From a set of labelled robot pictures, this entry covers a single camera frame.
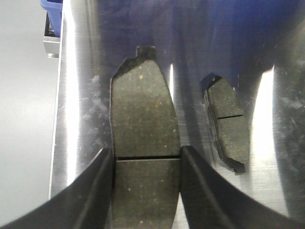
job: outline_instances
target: gray background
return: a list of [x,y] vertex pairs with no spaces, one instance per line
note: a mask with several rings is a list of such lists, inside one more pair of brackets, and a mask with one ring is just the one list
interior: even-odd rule
[[39,0],[1,0],[0,225],[48,199],[58,60]]

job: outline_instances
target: stainless steel surface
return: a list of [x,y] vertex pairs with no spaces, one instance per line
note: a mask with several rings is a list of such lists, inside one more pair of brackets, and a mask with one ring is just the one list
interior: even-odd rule
[[[304,94],[298,85],[304,85],[299,47],[305,26],[296,27],[303,20],[302,3],[269,1],[251,8],[222,0],[130,1],[120,7],[119,1],[65,1],[50,197],[69,185],[100,148],[112,146],[110,79],[124,58],[135,56],[136,46],[154,45],[177,112],[181,145],[204,150],[217,172],[258,202],[304,220],[304,134],[299,129]],[[281,49],[298,51],[298,58]],[[285,57],[291,57],[290,65],[283,65]],[[288,82],[283,66],[286,72],[296,69]],[[211,138],[199,86],[211,72],[235,87],[251,129],[250,162],[240,176],[221,162]],[[290,123],[281,122],[285,115],[292,117]],[[294,176],[297,183],[289,183]]]
[[0,8],[0,226],[48,200],[58,60],[37,1]]
[[43,45],[46,53],[59,57],[60,37],[43,37]]

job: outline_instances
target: blue plastic container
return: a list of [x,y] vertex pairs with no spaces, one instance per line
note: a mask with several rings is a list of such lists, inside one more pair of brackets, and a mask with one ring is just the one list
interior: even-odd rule
[[57,37],[61,36],[61,12],[63,0],[40,0],[41,6],[48,12],[51,27]]

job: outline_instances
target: brake pad friction material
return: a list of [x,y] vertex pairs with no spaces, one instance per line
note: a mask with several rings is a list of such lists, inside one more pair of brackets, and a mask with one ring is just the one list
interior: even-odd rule
[[111,123],[117,157],[179,155],[175,110],[155,61],[114,77]]
[[222,78],[208,90],[210,109],[216,118],[243,115],[236,92],[229,82]]
[[244,111],[229,82],[218,76],[205,92],[219,157],[235,173],[245,172],[250,134]]
[[178,123],[167,84],[151,58],[154,52],[139,48],[137,57],[127,59],[112,79],[114,229],[171,229],[176,213]]

